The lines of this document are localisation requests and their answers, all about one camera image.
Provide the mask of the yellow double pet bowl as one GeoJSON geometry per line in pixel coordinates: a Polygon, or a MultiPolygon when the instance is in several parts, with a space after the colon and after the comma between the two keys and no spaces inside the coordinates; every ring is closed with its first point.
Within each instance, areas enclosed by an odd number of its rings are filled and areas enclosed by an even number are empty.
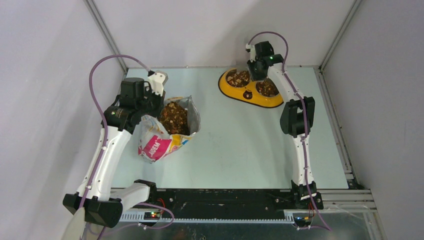
{"type": "Polygon", "coordinates": [[[284,103],[280,94],[274,96],[262,95],[257,88],[257,83],[260,83],[260,81],[249,80],[247,84],[240,87],[230,85],[228,77],[232,77],[235,74],[237,74],[236,68],[231,68],[219,77],[218,89],[224,96],[266,109],[276,108],[284,103]]]}

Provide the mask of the pet food bag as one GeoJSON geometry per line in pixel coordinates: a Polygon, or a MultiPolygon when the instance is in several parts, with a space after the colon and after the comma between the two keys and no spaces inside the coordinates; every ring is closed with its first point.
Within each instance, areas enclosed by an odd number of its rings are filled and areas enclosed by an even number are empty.
{"type": "Polygon", "coordinates": [[[168,98],[164,101],[164,106],[169,102],[177,102],[187,110],[190,135],[169,134],[159,122],[159,117],[143,116],[140,122],[141,134],[138,142],[138,155],[147,162],[154,163],[179,150],[201,128],[200,113],[191,95],[168,98]]]}

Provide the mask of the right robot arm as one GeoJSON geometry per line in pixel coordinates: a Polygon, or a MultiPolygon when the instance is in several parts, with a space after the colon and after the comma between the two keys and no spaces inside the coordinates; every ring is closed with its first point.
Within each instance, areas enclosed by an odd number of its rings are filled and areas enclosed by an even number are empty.
{"type": "Polygon", "coordinates": [[[290,188],[291,204],[297,209],[316,210],[319,193],[310,164],[309,134],[314,123],[315,99],[305,96],[289,77],[285,58],[274,52],[268,41],[246,44],[247,62],[254,81],[269,79],[283,98],[279,120],[282,132],[291,138],[293,172],[290,188]]]}

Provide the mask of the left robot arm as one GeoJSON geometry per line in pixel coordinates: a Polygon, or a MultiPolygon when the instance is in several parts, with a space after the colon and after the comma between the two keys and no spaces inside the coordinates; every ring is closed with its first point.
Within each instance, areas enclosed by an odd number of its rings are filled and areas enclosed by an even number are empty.
{"type": "Polygon", "coordinates": [[[147,80],[126,78],[116,97],[119,105],[113,104],[103,112],[100,139],[86,176],[76,193],[67,193],[62,201],[73,215],[83,209],[84,223],[113,228],[133,206],[139,203],[145,208],[156,206],[158,194],[153,182],[138,179],[116,192],[111,189],[121,155],[142,116],[157,117],[162,110],[167,79],[160,72],[147,80]]]}

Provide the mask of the pet food kibble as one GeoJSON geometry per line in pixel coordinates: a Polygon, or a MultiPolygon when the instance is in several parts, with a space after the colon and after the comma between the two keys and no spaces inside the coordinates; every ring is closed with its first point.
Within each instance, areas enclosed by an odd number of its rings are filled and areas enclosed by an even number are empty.
{"type": "Polygon", "coordinates": [[[190,135],[188,111],[175,101],[171,101],[164,106],[158,121],[170,135],[190,135]]]}

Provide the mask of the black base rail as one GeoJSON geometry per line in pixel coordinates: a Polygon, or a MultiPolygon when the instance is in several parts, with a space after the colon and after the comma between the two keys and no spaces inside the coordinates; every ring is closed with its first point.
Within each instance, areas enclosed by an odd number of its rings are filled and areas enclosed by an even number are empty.
{"type": "Polygon", "coordinates": [[[164,218],[176,220],[270,221],[284,220],[288,210],[323,210],[320,193],[313,199],[300,197],[289,189],[187,189],[154,190],[146,201],[165,207],[164,218]]]}

